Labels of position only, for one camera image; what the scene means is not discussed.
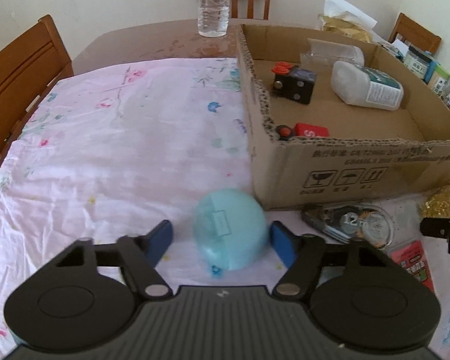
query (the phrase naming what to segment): light blue plastic container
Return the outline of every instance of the light blue plastic container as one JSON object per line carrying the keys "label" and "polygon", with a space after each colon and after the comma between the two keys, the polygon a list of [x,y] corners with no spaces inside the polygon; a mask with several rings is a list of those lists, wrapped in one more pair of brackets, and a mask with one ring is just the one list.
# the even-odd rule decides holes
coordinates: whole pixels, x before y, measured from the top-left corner
{"label": "light blue plastic container", "polygon": [[202,256],[223,270],[241,269],[257,259],[268,242],[263,209],[240,190],[218,190],[195,209],[193,232]]}

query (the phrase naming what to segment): red block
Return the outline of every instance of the red block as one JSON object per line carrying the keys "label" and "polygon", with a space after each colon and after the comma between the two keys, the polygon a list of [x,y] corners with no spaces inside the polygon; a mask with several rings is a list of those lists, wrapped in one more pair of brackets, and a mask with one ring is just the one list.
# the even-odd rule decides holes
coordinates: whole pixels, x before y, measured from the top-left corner
{"label": "red block", "polygon": [[330,137],[328,128],[313,126],[311,124],[297,123],[294,130],[297,137]]}

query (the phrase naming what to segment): black clip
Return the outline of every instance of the black clip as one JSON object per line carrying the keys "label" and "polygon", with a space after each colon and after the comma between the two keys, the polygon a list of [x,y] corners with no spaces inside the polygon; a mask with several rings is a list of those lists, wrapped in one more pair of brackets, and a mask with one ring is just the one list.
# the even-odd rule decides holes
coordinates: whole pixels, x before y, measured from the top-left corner
{"label": "black clip", "polygon": [[450,254],[450,219],[424,218],[420,223],[420,233],[425,237],[448,240],[448,252]]}

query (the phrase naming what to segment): cardboard box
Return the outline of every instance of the cardboard box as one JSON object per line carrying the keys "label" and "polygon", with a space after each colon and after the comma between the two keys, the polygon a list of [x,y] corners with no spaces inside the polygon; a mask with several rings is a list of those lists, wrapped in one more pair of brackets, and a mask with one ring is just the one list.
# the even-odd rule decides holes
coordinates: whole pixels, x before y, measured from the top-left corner
{"label": "cardboard box", "polygon": [[[450,111],[384,49],[306,28],[243,25],[237,37],[253,188],[265,209],[386,198],[450,180]],[[403,85],[401,108],[345,104],[331,88],[331,68],[320,66],[310,105],[271,96],[270,69],[276,61],[299,64],[308,38],[360,47],[367,66]],[[330,138],[279,141],[275,126],[297,122],[326,127]]]}

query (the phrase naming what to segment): clear plastic container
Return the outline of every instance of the clear plastic container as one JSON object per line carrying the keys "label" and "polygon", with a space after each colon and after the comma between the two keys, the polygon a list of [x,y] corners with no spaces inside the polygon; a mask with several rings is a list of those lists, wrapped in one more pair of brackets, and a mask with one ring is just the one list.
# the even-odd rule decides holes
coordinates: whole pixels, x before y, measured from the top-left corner
{"label": "clear plastic container", "polygon": [[359,66],[365,65],[365,57],[359,47],[318,39],[309,39],[308,41],[310,42],[310,52],[300,55],[302,65],[318,63],[332,67],[337,61],[345,61]]}
{"label": "clear plastic container", "polygon": [[383,249],[394,239],[392,218],[377,206],[361,203],[310,205],[301,215],[309,226],[342,243],[358,237]]}
{"label": "clear plastic container", "polygon": [[404,89],[396,79],[369,67],[337,61],[331,73],[331,87],[347,104],[395,111]]}

